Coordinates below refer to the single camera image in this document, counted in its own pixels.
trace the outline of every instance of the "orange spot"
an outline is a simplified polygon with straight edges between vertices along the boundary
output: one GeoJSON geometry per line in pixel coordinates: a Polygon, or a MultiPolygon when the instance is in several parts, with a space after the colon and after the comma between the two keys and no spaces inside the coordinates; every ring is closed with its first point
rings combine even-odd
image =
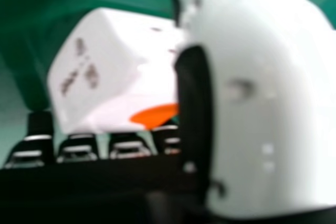
{"type": "Polygon", "coordinates": [[[143,110],[131,117],[134,123],[141,123],[147,130],[158,127],[178,113],[177,104],[161,105],[143,110]]]}

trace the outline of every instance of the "green background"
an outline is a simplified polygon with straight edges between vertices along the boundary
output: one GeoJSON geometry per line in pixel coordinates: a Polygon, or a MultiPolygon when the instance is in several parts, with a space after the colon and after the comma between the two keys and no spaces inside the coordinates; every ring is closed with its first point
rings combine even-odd
{"type": "MultiPolygon", "coordinates": [[[[311,0],[336,26],[336,0],[311,0]]],[[[97,7],[172,17],[171,0],[0,0],[0,165],[29,111],[50,109],[48,68],[77,21],[97,7]]],[[[64,136],[57,130],[56,142],[64,136]]]]}

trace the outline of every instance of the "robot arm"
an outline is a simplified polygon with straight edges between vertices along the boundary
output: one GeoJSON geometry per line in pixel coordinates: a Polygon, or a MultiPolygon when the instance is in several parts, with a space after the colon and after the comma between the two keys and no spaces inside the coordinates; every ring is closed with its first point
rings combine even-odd
{"type": "Polygon", "coordinates": [[[185,162],[220,217],[336,205],[334,31],[308,0],[176,0],[185,162]]]}

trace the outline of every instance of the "white plastic casing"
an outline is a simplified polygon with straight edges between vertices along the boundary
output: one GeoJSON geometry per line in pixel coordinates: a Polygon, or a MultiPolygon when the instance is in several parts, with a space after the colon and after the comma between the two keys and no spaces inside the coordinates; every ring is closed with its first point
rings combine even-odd
{"type": "Polygon", "coordinates": [[[209,210],[254,219],[335,206],[336,40],[326,17],[308,0],[180,1],[183,48],[202,46],[212,75],[210,179],[226,194],[211,187],[209,210]],[[236,80],[253,93],[234,97],[236,80]]]}
{"type": "Polygon", "coordinates": [[[180,39],[173,21],[99,8],[74,28],[48,73],[65,134],[134,132],[132,115],[176,104],[173,69],[180,39]]]}

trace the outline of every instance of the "robotic hand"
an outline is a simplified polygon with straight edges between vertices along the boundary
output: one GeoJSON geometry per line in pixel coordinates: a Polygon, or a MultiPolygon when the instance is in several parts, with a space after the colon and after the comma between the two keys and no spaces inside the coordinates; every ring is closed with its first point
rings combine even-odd
{"type": "Polygon", "coordinates": [[[336,205],[334,31],[308,0],[175,0],[180,137],[213,214],[336,205]]]}

